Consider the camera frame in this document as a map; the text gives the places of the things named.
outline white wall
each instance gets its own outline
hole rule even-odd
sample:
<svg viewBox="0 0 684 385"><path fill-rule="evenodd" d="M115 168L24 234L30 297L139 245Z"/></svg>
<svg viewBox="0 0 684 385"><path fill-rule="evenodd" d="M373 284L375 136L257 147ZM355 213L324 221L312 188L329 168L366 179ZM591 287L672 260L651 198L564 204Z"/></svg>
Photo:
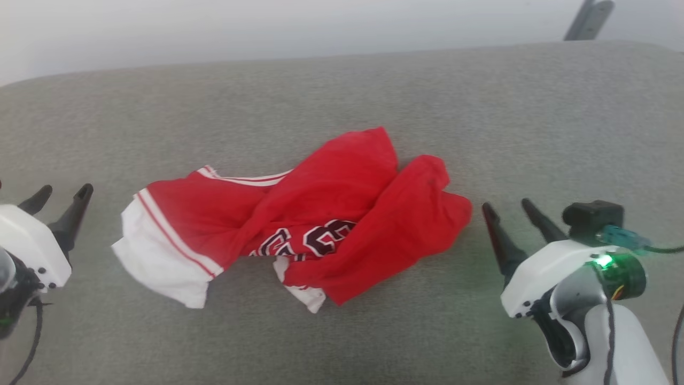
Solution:
<svg viewBox="0 0 684 385"><path fill-rule="evenodd" d="M616 1L600 38L684 51L684 10L675 12L684 0ZM0 85L151 64L554 41L581 2L0 0Z"/></svg>

